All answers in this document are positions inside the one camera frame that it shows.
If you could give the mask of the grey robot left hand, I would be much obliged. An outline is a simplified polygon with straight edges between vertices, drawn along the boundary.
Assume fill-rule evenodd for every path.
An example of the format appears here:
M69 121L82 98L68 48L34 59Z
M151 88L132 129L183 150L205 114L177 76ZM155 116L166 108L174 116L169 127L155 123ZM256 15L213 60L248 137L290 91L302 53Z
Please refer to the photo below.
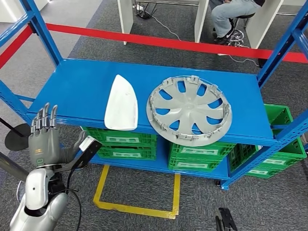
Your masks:
M81 131L71 147L60 146L59 130L57 128L57 105L54 105L50 116L50 103L46 103L32 120L29 136L29 156L35 167L67 164L72 161L86 137L86 131Z

